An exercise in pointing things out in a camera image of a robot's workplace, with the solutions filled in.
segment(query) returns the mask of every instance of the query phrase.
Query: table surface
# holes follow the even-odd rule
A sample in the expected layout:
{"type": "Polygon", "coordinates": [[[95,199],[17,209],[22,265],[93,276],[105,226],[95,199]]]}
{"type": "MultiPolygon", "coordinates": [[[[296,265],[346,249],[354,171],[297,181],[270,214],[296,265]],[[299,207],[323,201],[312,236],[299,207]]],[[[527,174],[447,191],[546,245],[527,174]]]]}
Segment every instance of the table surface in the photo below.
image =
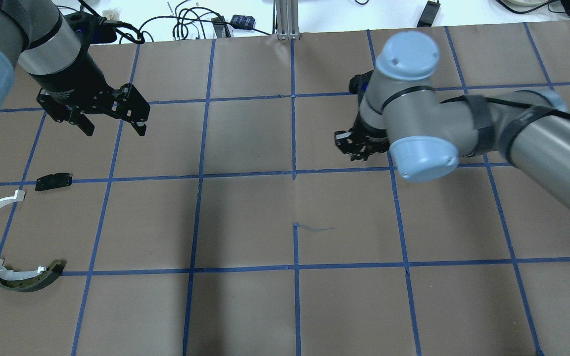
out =
{"type": "MultiPolygon", "coordinates": [[[[439,99],[552,88],[570,107],[570,21],[419,29],[439,99]]],[[[354,74],[400,30],[97,45],[151,104],[147,134],[38,108],[17,68],[0,112],[0,355],[570,356],[570,211],[498,155],[402,180],[351,162],[354,74]],[[36,178],[72,172],[70,187],[36,178]]]]}
{"type": "MultiPolygon", "coordinates": [[[[53,0],[55,4],[78,8],[76,0],[53,0]]],[[[489,23],[542,22],[569,19],[566,14],[550,13],[543,7],[529,14],[513,14],[495,0],[441,0],[441,8],[434,26],[479,25],[489,23]]],[[[90,0],[99,12],[105,9],[121,9],[120,19],[139,27],[154,16],[168,15],[171,11],[164,0],[90,0]]],[[[170,2],[174,8],[178,1],[170,2]]],[[[256,19],[256,28],[265,32],[272,30],[271,0],[190,0],[183,7],[204,6],[224,15],[230,20],[233,14],[251,15],[256,19]]],[[[374,29],[405,29],[416,27],[426,0],[370,0],[360,6],[354,0],[299,0],[299,26],[301,32],[339,32],[374,29]]],[[[555,11],[563,11],[559,3],[552,4],[555,11]]],[[[156,41],[171,41],[172,19],[154,20],[145,29],[156,41]]],[[[206,26],[206,35],[213,38],[212,27],[206,26]]],[[[256,36],[258,33],[235,30],[233,36],[256,36]]],[[[190,26],[190,38],[196,32],[190,26]]]]}

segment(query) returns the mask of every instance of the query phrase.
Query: black cable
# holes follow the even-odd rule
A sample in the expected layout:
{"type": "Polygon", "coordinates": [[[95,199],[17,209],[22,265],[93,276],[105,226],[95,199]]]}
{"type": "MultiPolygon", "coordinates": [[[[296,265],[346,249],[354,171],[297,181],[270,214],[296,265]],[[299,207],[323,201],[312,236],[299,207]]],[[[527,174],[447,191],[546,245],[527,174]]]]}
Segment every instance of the black cable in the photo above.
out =
{"type": "MultiPolygon", "coordinates": [[[[177,23],[180,23],[180,19],[181,19],[181,23],[184,24],[184,25],[186,25],[186,30],[187,30],[187,31],[188,31],[188,25],[190,25],[190,24],[192,24],[192,23],[193,23],[193,24],[195,23],[195,21],[186,23],[186,21],[187,21],[186,16],[188,15],[188,12],[191,12],[191,13],[193,13],[195,16],[197,16],[197,19],[201,18],[202,16],[206,16],[207,14],[209,14],[209,13],[206,13],[206,14],[202,14],[201,16],[199,16],[199,15],[197,14],[197,12],[195,12],[194,7],[190,8],[190,9],[181,9],[181,10],[179,10],[179,16],[177,16],[177,17],[178,17],[178,18],[177,18],[177,23]]],[[[199,23],[199,26],[201,26],[201,33],[204,35],[204,38],[206,38],[206,30],[204,29],[203,23],[200,22],[200,23],[199,23]]]]}
{"type": "MultiPolygon", "coordinates": [[[[145,22],[143,22],[142,25],[140,25],[140,27],[138,28],[138,31],[142,31],[142,29],[144,28],[144,26],[145,26],[147,23],[149,23],[149,22],[151,22],[151,21],[153,21],[153,20],[158,20],[159,18],[175,18],[175,19],[177,19],[177,16],[173,16],[173,15],[161,15],[161,16],[152,17],[152,18],[146,20],[145,22]]],[[[200,19],[193,19],[193,18],[187,18],[186,20],[188,20],[188,21],[197,21],[197,22],[215,23],[215,22],[210,21],[210,20],[200,20],[200,19]]],[[[226,24],[226,25],[231,25],[231,23],[229,23],[229,22],[217,22],[217,23],[223,23],[223,24],[226,24]]],[[[250,29],[250,30],[251,30],[251,31],[256,31],[256,32],[258,32],[258,33],[260,33],[260,34],[264,34],[264,35],[268,35],[268,36],[270,35],[270,34],[268,34],[267,32],[264,32],[264,31],[262,31],[262,30],[257,30],[257,29],[250,29]]]]}
{"type": "Polygon", "coordinates": [[[507,11],[511,12],[511,13],[515,13],[515,14],[526,14],[526,13],[530,13],[532,11],[536,11],[537,9],[540,9],[543,6],[548,6],[549,4],[553,4],[554,2],[557,2],[560,0],[548,0],[547,2],[543,3],[542,5],[538,5],[536,7],[534,7],[533,9],[529,9],[529,10],[525,10],[525,11],[518,11],[518,10],[514,10],[511,7],[507,6],[504,2],[502,2],[502,0],[496,0],[497,3],[499,3],[502,7],[504,7],[507,11]]]}
{"type": "Polygon", "coordinates": [[[117,32],[118,34],[120,34],[120,41],[118,41],[118,43],[122,43],[122,39],[126,38],[129,42],[135,43],[136,45],[142,45],[144,44],[146,41],[144,40],[144,35],[142,34],[142,32],[138,29],[136,29],[135,26],[131,25],[130,23],[127,22],[122,22],[122,21],[118,21],[118,22],[110,22],[107,23],[105,22],[105,24],[111,25],[111,27],[113,27],[113,30],[115,30],[115,32],[117,32]],[[137,39],[133,37],[132,34],[125,34],[125,32],[122,32],[119,29],[127,29],[127,30],[131,30],[133,32],[136,33],[136,36],[138,37],[137,39]]]}
{"type": "Polygon", "coordinates": [[[276,33],[276,1],[272,6],[272,34],[276,33]]]}
{"type": "MultiPolygon", "coordinates": [[[[199,18],[202,18],[202,16],[205,16],[205,15],[211,14],[211,13],[212,13],[212,14],[215,14],[215,16],[216,16],[217,18],[219,18],[219,19],[224,18],[223,16],[221,16],[220,13],[218,13],[218,12],[216,12],[216,11],[213,11],[213,10],[211,10],[211,9],[208,9],[207,7],[203,7],[203,6],[193,6],[193,7],[190,8],[190,10],[192,10],[193,13],[194,13],[194,10],[195,10],[195,9],[201,9],[201,10],[207,11],[207,13],[202,14],[201,16],[197,16],[198,19],[199,19],[199,18]]],[[[230,30],[228,29],[227,26],[224,27],[224,30],[226,30],[226,36],[231,37],[230,30]]]]}
{"type": "Polygon", "coordinates": [[[74,9],[73,7],[69,7],[69,6],[61,6],[61,5],[56,5],[56,7],[58,7],[59,9],[68,9],[68,10],[72,10],[75,13],[79,13],[80,11],[77,9],[74,9]]]}
{"type": "Polygon", "coordinates": [[[84,0],[79,0],[79,2],[81,3],[81,11],[82,12],[82,8],[85,7],[85,9],[87,9],[91,14],[95,15],[95,16],[100,16],[99,13],[97,13],[93,7],[89,6],[88,3],[86,3],[84,0]]]}
{"type": "Polygon", "coordinates": [[[175,7],[175,16],[176,17],[177,17],[177,9],[179,9],[180,6],[182,6],[183,4],[186,4],[186,2],[189,2],[189,1],[190,0],[184,0],[175,7]]]}
{"type": "Polygon", "coordinates": [[[566,15],[568,15],[568,16],[570,17],[570,14],[567,14],[565,11],[555,11],[555,10],[552,10],[550,4],[547,5],[547,9],[549,10],[550,13],[563,13],[563,14],[566,14],[566,15]]]}
{"type": "Polygon", "coordinates": [[[151,38],[151,42],[155,42],[155,41],[153,40],[153,36],[151,35],[151,32],[149,32],[149,31],[142,31],[142,34],[143,34],[143,35],[144,35],[144,34],[148,34],[149,37],[151,38]]]}

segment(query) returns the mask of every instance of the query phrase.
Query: black strap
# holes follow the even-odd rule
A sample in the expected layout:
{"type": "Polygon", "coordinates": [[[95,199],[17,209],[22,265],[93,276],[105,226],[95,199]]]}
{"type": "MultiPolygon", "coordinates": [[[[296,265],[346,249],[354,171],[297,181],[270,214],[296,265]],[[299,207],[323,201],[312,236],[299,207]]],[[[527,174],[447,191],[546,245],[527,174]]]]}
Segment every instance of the black strap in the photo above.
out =
{"type": "Polygon", "coordinates": [[[555,110],[546,106],[531,106],[505,126],[498,138],[498,151],[507,159],[507,162],[514,164],[511,158],[511,149],[518,134],[532,122],[551,115],[552,111],[555,110]]]}
{"type": "Polygon", "coordinates": [[[455,101],[465,101],[468,104],[472,119],[475,122],[475,130],[478,131],[476,146],[465,157],[480,156],[491,151],[494,147],[496,135],[488,101],[483,95],[462,95],[445,100],[442,103],[453,103],[455,101]]]}
{"type": "Polygon", "coordinates": [[[56,34],[59,32],[59,30],[61,30],[62,25],[63,25],[63,16],[59,15],[58,20],[56,21],[56,25],[54,25],[54,27],[52,27],[52,29],[47,34],[41,36],[41,38],[32,41],[28,49],[39,47],[40,45],[43,45],[52,38],[54,38],[54,36],[56,36],[56,34]]]}
{"type": "MultiPolygon", "coordinates": [[[[514,108],[528,109],[528,108],[531,108],[533,106],[531,104],[518,103],[516,101],[495,99],[494,97],[486,97],[485,99],[487,100],[488,103],[513,106],[514,108]]],[[[546,116],[548,116],[548,115],[554,115],[554,116],[561,117],[563,119],[570,121],[570,113],[565,113],[564,111],[551,109],[550,113],[548,113],[546,116]]]]}
{"type": "Polygon", "coordinates": [[[391,97],[389,97],[389,99],[386,99],[386,101],[382,104],[382,109],[380,109],[380,110],[383,112],[384,109],[391,103],[391,101],[397,99],[398,97],[409,94],[411,92],[423,91],[423,90],[434,91],[434,89],[432,87],[429,87],[429,86],[416,86],[416,87],[405,88],[404,90],[400,90],[400,91],[394,93],[393,95],[391,95],[391,97]]]}
{"type": "Polygon", "coordinates": [[[8,16],[21,30],[23,37],[22,50],[26,50],[30,45],[30,16],[25,11],[25,7],[18,0],[0,0],[0,11],[8,16]]]}

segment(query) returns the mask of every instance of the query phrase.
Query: wire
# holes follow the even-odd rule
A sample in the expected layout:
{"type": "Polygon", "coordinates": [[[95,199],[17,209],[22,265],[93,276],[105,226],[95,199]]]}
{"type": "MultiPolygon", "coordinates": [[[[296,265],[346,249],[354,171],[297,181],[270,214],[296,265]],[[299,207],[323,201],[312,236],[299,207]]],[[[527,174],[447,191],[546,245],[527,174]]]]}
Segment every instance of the wire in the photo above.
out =
{"type": "Polygon", "coordinates": [[[525,11],[518,11],[518,10],[514,10],[511,7],[507,6],[504,2],[502,2],[502,0],[496,0],[497,3],[499,3],[502,7],[504,7],[507,11],[511,12],[511,13],[515,13],[515,14],[526,14],[526,13],[530,13],[532,11],[536,11],[537,9],[540,9],[543,6],[547,6],[549,4],[553,4],[554,2],[557,2],[560,0],[548,0],[547,2],[545,2],[544,4],[538,5],[536,7],[534,7],[533,9],[529,9],[529,10],[525,10],[525,11]]]}
{"type": "Polygon", "coordinates": [[[151,35],[151,32],[149,32],[149,31],[142,31],[142,34],[143,34],[143,35],[144,35],[144,34],[148,34],[149,37],[151,38],[151,42],[155,42],[155,41],[153,40],[153,36],[151,35]]]}
{"type": "Polygon", "coordinates": [[[276,1],[272,6],[272,34],[276,33],[276,1]]]}
{"type": "Polygon", "coordinates": [[[563,13],[563,14],[566,14],[566,15],[568,15],[568,16],[570,17],[570,14],[567,14],[566,11],[556,11],[556,10],[552,10],[550,4],[547,5],[547,9],[549,10],[550,13],[563,13]]]}
{"type": "MultiPolygon", "coordinates": [[[[161,16],[155,16],[152,18],[149,18],[148,20],[146,20],[145,22],[142,23],[142,25],[140,25],[140,27],[138,28],[138,31],[142,31],[142,29],[145,27],[145,25],[147,25],[149,22],[154,21],[154,20],[158,20],[160,18],[174,18],[174,19],[178,19],[177,16],[173,16],[173,15],[161,15],[161,16]]],[[[206,22],[206,23],[215,23],[214,21],[210,21],[210,20],[202,20],[202,19],[194,19],[194,18],[186,18],[185,20],[187,21],[193,21],[193,22],[206,22]]],[[[222,23],[225,25],[231,25],[231,23],[229,22],[216,22],[216,23],[222,23]]],[[[257,29],[250,29],[252,31],[256,31],[260,34],[264,34],[264,35],[270,35],[267,32],[264,32],[262,30],[257,30],[257,29]]]]}
{"type": "Polygon", "coordinates": [[[79,13],[80,11],[77,9],[74,9],[73,7],[69,7],[69,6],[61,6],[61,5],[56,5],[56,7],[58,7],[59,9],[68,9],[68,10],[72,10],[75,13],[79,13]]]}
{"type": "MultiPolygon", "coordinates": [[[[183,19],[182,22],[184,22],[184,21],[190,21],[189,23],[186,23],[186,25],[190,25],[191,23],[194,23],[193,20],[190,20],[190,19],[187,19],[187,18],[186,18],[186,15],[188,15],[188,11],[194,13],[194,14],[197,16],[197,19],[198,19],[198,20],[201,19],[203,16],[206,16],[206,15],[212,13],[212,14],[214,14],[214,15],[217,17],[217,22],[212,22],[212,23],[222,23],[222,19],[224,18],[223,16],[221,16],[220,13],[218,13],[218,12],[216,12],[216,11],[213,11],[213,10],[211,10],[211,9],[208,9],[207,7],[203,7],[203,6],[193,6],[193,7],[191,7],[190,9],[182,9],[181,11],[179,11],[180,17],[183,19]],[[200,15],[200,16],[197,16],[197,13],[194,11],[194,10],[196,10],[196,9],[205,10],[205,11],[207,11],[207,12],[204,13],[204,14],[202,14],[202,15],[200,15]],[[182,11],[186,11],[186,13],[184,14],[184,16],[181,16],[182,11]]],[[[204,38],[206,38],[206,32],[204,31],[203,23],[200,22],[200,25],[201,25],[201,31],[202,31],[203,34],[204,34],[204,38]]],[[[228,29],[227,26],[224,27],[224,30],[226,30],[226,36],[231,37],[230,30],[228,29]]]]}
{"type": "MultiPolygon", "coordinates": [[[[179,23],[182,24],[182,26],[181,26],[182,39],[186,39],[186,38],[188,37],[188,25],[190,25],[190,24],[193,24],[193,25],[194,25],[194,23],[195,23],[195,21],[186,23],[186,21],[187,21],[186,16],[188,15],[189,12],[191,12],[191,13],[193,13],[195,16],[197,16],[197,19],[201,18],[202,16],[206,16],[207,14],[213,13],[213,12],[211,11],[210,13],[205,13],[205,14],[202,14],[202,15],[200,16],[200,15],[197,14],[197,12],[195,12],[195,10],[194,10],[195,8],[199,8],[199,7],[192,7],[192,8],[190,8],[190,9],[181,9],[181,10],[179,10],[179,16],[177,16],[177,17],[178,17],[178,18],[177,18],[177,23],[178,23],[178,24],[179,24],[179,23]]],[[[206,30],[204,29],[203,23],[200,22],[200,23],[199,23],[199,26],[201,27],[201,33],[204,35],[204,38],[206,38],[206,30]]]]}

